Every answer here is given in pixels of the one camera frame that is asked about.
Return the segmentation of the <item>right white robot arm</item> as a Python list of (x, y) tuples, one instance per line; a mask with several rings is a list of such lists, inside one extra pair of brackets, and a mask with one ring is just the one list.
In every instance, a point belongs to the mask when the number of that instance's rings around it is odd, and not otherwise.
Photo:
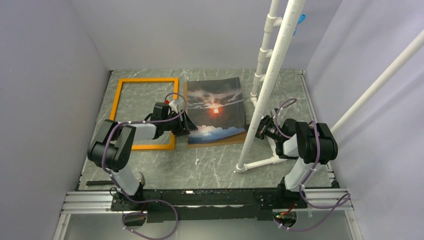
[(295, 159), (292, 170), (281, 181), (282, 190), (275, 194), (276, 203), (287, 208), (295, 201), (294, 193), (303, 193), (309, 178), (319, 166), (336, 159), (338, 144), (326, 123), (307, 123), (288, 118), (280, 126), (271, 116), (259, 123), (255, 137), (275, 141), (281, 159)]

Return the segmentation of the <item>aluminium rail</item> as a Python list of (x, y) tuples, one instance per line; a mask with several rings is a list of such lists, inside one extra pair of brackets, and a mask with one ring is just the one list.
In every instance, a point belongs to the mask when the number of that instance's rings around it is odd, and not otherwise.
[[(304, 191), (306, 199), (313, 205), (330, 207), (348, 193), (345, 188), (310, 188)], [(113, 197), (114, 190), (104, 191), (69, 191), (65, 196), (62, 214), (112, 214), (130, 213), (140, 208), (130, 208), (124, 202)], [(158, 199), (172, 204), (175, 208), (199, 209), (241, 208), (259, 204), (265, 206), (265, 196), (255, 195), (253, 189), (218, 189), (218, 190), (148, 190), (146, 199)]]

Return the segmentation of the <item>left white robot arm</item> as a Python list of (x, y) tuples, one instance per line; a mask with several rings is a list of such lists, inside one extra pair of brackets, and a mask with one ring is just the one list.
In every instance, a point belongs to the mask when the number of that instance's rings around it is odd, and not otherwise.
[(198, 130), (178, 100), (157, 102), (143, 121), (104, 120), (87, 150), (87, 158), (103, 169), (115, 184), (118, 196), (131, 210), (144, 203), (144, 185), (133, 174), (128, 162), (134, 141), (155, 140), (165, 132), (186, 136)]

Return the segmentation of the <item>orange picture frame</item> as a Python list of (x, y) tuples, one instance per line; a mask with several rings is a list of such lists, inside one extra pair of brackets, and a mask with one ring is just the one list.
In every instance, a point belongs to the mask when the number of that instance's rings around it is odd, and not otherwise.
[[(141, 121), (152, 111), (151, 104), (164, 102), (166, 91), (179, 92), (179, 79), (177, 77), (147, 77), (147, 78), (120, 78), (117, 82), (110, 120)], [(167, 151), (174, 150), (176, 137), (166, 133), (156, 140), (142, 140), (137, 138), (132, 145), (133, 151)]]

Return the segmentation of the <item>black rod on table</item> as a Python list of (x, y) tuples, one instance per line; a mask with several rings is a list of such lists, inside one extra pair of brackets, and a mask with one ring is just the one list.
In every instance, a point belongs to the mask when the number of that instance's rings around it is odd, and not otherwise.
[(87, 181), (86, 186), (106, 186), (106, 185), (114, 185), (111, 180), (95, 180), (95, 181)]

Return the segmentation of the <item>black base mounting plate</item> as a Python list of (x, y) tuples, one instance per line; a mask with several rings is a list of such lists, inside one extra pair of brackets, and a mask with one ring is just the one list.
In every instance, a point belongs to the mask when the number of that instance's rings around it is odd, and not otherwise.
[(165, 221), (256, 219), (271, 221), (279, 211), (304, 210), (298, 192), (273, 188), (210, 188), (143, 191), (148, 203), (133, 203), (121, 193), (112, 197), (112, 212), (143, 212), (148, 223)]

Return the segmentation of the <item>blue pipe fitting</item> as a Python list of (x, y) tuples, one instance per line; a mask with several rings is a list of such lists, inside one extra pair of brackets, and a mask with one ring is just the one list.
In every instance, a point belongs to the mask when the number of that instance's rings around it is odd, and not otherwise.
[(296, 27), (295, 27), (295, 29), (294, 29), (294, 32), (293, 32), (293, 36), (295, 36), (296, 35), (296, 33), (297, 33), (297, 27), (298, 27), (298, 25), (299, 24), (301, 24), (305, 19), (306, 19), (306, 17), (307, 17), (307, 15), (306, 14), (301, 14), (300, 16), (299, 16), (299, 19), (298, 19), (298, 21), (297, 21), (297, 23), (296, 23)]

